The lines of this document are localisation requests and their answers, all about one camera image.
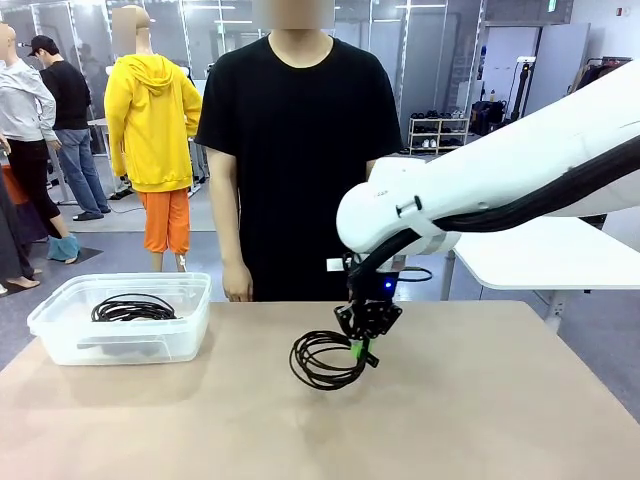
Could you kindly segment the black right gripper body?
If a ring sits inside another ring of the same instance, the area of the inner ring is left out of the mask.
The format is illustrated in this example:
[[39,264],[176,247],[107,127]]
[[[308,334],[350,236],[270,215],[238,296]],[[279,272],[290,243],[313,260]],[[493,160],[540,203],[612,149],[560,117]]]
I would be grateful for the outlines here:
[[350,273],[347,280],[350,300],[360,303],[391,301],[395,295],[398,278],[398,272]]

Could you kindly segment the person's right hand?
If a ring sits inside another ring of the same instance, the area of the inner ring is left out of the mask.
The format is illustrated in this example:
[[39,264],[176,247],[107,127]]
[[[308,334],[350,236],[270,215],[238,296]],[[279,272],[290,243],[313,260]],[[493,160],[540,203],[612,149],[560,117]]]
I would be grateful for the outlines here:
[[243,263],[230,264],[223,268],[223,289],[230,302],[253,300],[253,280]]

